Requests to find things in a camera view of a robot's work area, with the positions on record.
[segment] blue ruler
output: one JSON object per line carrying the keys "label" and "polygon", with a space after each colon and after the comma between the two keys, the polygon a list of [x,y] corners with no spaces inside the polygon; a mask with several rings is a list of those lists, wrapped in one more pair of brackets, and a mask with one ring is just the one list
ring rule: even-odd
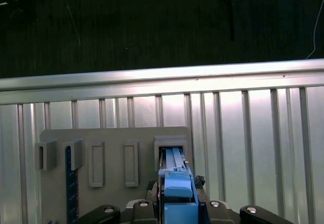
{"label": "blue ruler", "polygon": [[65,149],[66,216],[67,224],[74,223],[79,216],[77,171],[71,170],[71,147]]}

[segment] blue object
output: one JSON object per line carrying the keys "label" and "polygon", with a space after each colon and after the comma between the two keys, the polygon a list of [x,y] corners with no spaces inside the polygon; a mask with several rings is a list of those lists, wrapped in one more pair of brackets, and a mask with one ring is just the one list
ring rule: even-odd
{"label": "blue object", "polygon": [[198,224],[199,200],[190,168],[184,163],[180,148],[166,149],[166,169],[158,174],[165,177],[164,196],[188,198],[188,203],[165,203],[165,224]]}
{"label": "blue object", "polygon": [[184,155],[178,147],[166,149],[166,169],[160,169],[159,175],[165,177],[164,195],[166,197],[192,197],[192,187],[188,168],[184,164]]}
{"label": "blue object", "polygon": [[189,172],[194,202],[192,203],[165,203],[164,217],[165,224],[198,224],[198,206],[199,200],[196,188],[194,187],[194,179],[192,172]]}

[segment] gray bracket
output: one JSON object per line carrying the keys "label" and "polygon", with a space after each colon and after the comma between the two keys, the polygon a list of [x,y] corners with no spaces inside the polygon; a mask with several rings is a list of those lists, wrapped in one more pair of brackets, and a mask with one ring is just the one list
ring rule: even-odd
{"label": "gray bracket", "polygon": [[125,185],[138,186],[138,141],[124,143]]}
{"label": "gray bracket", "polygon": [[189,149],[187,148],[186,136],[155,136],[154,141],[154,167],[158,171],[159,148],[161,147],[182,147],[182,151],[187,160],[190,159]]}
{"label": "gray bracket", "polygon": [[89,186],[102,187],[105,184],[105,150],[104,141],[89,144]]}
{"label": "gray bracket", "polygon": [[45,140],[36,143],[36,169],[50,171],[56,167],[56,140]]}
{"label": "gray bracket", "polygon": [[82,140],[65,142],[65,147],[71,148],[71,170],[74,171],[84,164]]}

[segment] black mount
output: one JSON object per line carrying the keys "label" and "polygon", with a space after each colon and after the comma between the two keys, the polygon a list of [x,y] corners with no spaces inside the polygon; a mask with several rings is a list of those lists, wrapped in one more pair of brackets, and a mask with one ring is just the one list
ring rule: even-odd
{"label": "black mount", "polygon": [[[157,224],[156,206],[153,202],[138,201],[133,208],[123,212],[112,205],[100,206],[78,219],[74,224]],[[242,207],[239,214],[224,202],[208,201],[200,203],[199,224],[292,224],[259,206]]]}

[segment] dark wall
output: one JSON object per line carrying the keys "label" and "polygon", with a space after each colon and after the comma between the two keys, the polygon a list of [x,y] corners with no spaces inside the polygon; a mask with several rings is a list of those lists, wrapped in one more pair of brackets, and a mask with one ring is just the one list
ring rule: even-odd
{"label": "dark wall", "polygon": [[[38,22],[0,8],[0,77],[304,59],[321,0],[232,0],[234,41],[223,0],[35,3]],[[324,11],[313,58],[323,38]]]}

